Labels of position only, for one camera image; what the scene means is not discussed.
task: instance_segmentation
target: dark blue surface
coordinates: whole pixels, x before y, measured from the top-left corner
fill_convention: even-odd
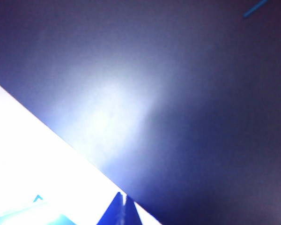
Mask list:
[[[0,0],[0,85],[165,225],[281,225],[281,0],[255,3]],[[130,139],[91,155],[111,81]]]

